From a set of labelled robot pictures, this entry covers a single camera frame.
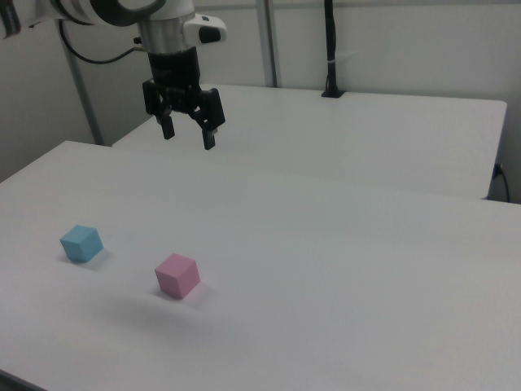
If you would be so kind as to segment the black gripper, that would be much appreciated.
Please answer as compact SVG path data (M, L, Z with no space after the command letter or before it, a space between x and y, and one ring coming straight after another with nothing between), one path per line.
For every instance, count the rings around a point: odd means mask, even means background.
M190 113L202 130L204 149L216 145L217 128L225 123L218 89L201 90L197 50L176 54L148 54L152 79L143 82L142 90L146 112L154 116L165 139L175 135L172 110Z

